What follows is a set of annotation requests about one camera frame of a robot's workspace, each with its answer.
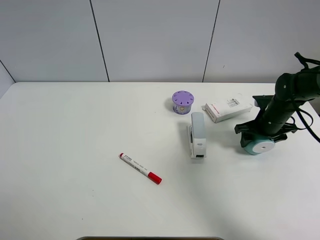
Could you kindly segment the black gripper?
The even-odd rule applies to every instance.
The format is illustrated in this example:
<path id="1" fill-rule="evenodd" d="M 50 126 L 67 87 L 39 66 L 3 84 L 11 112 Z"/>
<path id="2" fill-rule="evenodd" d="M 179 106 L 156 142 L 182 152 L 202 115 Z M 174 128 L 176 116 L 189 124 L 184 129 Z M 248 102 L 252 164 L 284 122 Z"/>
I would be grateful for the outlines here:
<path id="1" fill-rule="evenodd" d="M 293 123 L 276 123 L 270 119 L 257 116 L 254 120 L 237 124 L 235 133 L 241 133 L 240 145 L 245 148 L 251 142 L 251 135 L 272 138 L 275 143 L 287 140 L 287 133 L 295 133 L 297 126 Z"/>

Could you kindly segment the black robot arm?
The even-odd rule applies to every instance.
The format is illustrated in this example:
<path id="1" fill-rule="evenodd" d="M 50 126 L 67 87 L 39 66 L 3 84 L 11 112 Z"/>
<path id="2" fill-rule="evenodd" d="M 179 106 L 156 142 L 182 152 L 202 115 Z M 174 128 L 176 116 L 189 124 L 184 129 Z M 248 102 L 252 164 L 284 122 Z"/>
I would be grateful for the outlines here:
<path id="1" fill-rule="evenodd" d="M 258 143 L 277 143 L 287 139 L 287 133 L 295 133 L 300 128 L 288 119 L 297 113 L 304 128 L 316 139 L 320 138 L 303 118 L 300 109 L 304 103 L 320 96 L 320 68 L 303 69 L 298 73 L 284 73 L 276 81 L 274 95 L 255 95 L 255 105 L 259 112 L 255 119 L 237 124 L 236 134 L 241 134 L 240 145 L 247 152 L 257 154 L 254 145 Z"/>

